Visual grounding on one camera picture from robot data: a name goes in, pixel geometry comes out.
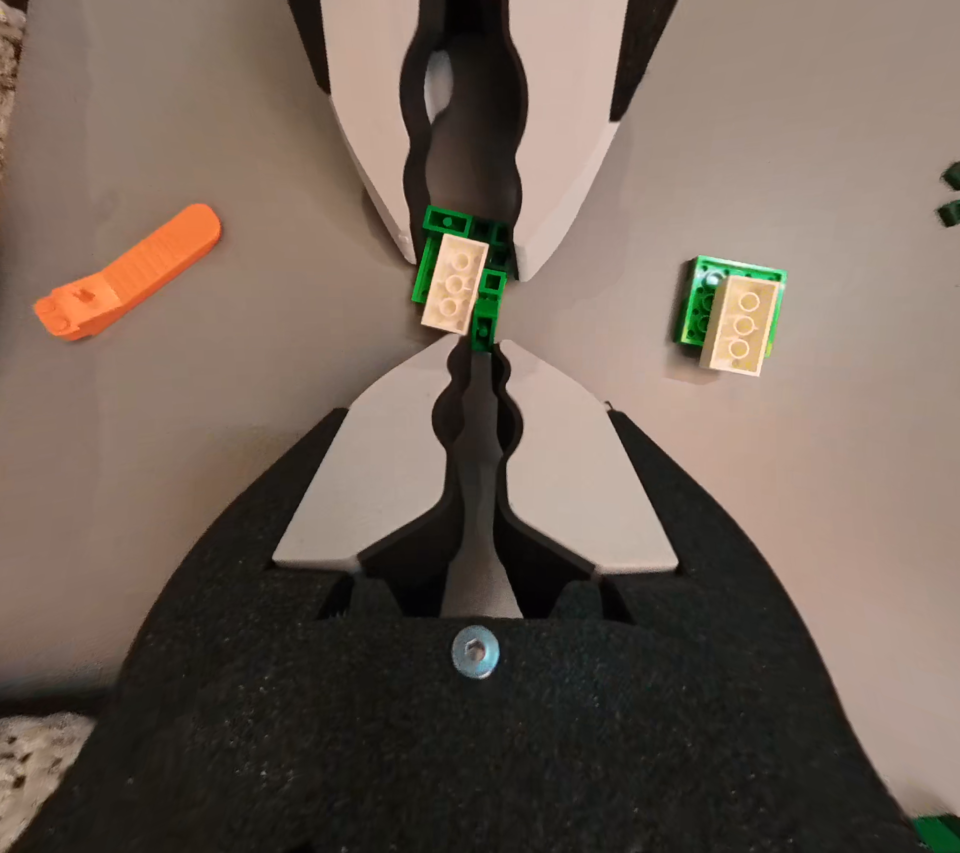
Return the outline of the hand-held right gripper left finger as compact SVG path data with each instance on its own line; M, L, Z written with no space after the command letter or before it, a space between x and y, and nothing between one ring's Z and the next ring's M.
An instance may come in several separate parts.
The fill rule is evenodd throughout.
M470 345L455 333L393 367L345 411L271 560L363 575L401 611L438 617L464 536L453 448Z

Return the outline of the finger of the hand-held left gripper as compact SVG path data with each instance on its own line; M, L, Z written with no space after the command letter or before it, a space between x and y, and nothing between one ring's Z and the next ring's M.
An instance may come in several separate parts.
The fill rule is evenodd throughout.
M506 0L526 93L512 229L522 282L568 235L617 134L611 113L628 1Z
M431 60L447 0L318 0L328 96L366 192L401 256L423 251Z

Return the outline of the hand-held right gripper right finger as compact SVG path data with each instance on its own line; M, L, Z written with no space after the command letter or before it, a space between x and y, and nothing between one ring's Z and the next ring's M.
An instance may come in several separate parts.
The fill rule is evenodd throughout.
M512 340L490 362L493 540L521 616L548 618L570 583L675 574L676 551L605 403Z

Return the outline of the green plate with white brick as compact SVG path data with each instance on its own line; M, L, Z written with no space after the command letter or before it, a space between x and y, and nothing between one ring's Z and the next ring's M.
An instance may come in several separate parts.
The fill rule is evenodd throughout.
M424 247L411 297L423 308L421 323L471 344L482 271L504 271L508 283L516 276L511 226L437 206L426 208L422 226Z
M712 372L758 378L770 356L788 272L699 255L681 284L674 342L700 351Z

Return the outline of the orange lego brick separator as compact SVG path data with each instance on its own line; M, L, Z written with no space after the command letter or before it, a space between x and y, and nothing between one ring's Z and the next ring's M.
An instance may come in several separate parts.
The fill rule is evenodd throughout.
M215 211L192 204L101 271L38 299L33 312L61 341L97 336L204 258L221 236Z

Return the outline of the green plastic piece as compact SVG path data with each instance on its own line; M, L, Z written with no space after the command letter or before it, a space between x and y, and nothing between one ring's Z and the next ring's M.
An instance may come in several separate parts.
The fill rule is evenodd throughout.
M959 816L953 813L921 815L912 820L924 847L931 852L959 852Z

